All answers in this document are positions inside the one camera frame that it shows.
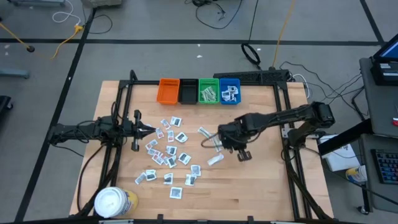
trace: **green bin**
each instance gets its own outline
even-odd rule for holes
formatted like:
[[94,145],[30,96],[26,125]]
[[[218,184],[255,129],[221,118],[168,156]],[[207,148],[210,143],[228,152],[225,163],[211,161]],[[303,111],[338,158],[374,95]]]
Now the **green bin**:
[[[201,92],[208,88],[209,86],[212,87],[213,91],[216,93],[216,101],[214,102],[207,102],[203,99]],[[216,104],[220,102],[220,81],[218,78],[200,78],[199,79],[199,93],[198,93],[198,101],[199,103],[203,104]]]

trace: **orange bin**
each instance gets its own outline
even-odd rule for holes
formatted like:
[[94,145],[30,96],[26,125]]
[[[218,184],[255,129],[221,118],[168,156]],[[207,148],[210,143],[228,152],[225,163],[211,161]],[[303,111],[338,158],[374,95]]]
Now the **orange bin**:
[[161,78],[156,101],[166,105],[176,105],[178,102],[179,88],[179,78]]

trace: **keyboard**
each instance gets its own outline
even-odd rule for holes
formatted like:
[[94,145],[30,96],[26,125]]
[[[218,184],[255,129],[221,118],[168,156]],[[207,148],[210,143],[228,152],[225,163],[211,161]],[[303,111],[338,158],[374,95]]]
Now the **keyboard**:
[[241,84],[273,84],[286,82],[289,79],[288,70],[263,70],[254,72],[216,73],[213,78],[238,78]]
[[377,174],[382,184],[398,184],[398,151],[371,150]]

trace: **yellow cable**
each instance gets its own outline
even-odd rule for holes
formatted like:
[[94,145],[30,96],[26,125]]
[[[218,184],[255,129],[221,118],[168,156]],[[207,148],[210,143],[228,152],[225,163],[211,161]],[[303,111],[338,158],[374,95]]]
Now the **yellow cable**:
[[289,21],[290,16],[292,15],[293,8],[294,8],[294,3],[295,3],[295,0],[292,0],[292,4],[290,5],[289,12],[287,13],[287,17],[286,17],[286,20],[285,20],[285,22],[284,22],[284,26],[282,27],[282,30],[280,31],[280,34],[279,34],[278,43],[276,44],[274,62],[272,63],[272,66],[273,66],[273,67],[274,67],[274,65],[275,65],[276,58],[277,58],[277,56],[278,56],[279,42],[280,42],[280,40],[281,40],[281,38],[282,38],[282,35],[283,35],[284,31],[285,31],[285,26],[286,26],[287,22]]
[[17,39],[23,46],[25,46],[27,49],[30,48],[29,45],[25,44],[25,42],[21,41],[20,38],[17,37],[11,30],[9,30],[3,23],[0,22],[0,27],[2,27],[5,31],[7,31],[9,34],[13,36],[13,38]]
[[55,54],[54,54],[53,57],[51,57],[50,59],[53,60],[53,59],[57,56],[60,47],[61,47],[64,43],[66,43],[66,42],[68,42],[70,39],[72,39],[74,36],[76,36],[76,34],[79,33],[81,30],[83,30],[83,27],[82,27],[82,26],[75,25],[75,33],[74,33],[73,35],[71,35],[68,39],[64,40],[60,45],[58,45],[57,49],[55,50]]

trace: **black bin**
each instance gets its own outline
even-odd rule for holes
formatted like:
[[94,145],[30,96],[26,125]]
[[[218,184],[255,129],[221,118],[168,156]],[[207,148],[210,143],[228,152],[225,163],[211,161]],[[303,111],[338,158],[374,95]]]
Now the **black bin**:
[[183,105],[195,105],[198,103],[199,79],[181,78],[180,91],[178,92],[178,102]]

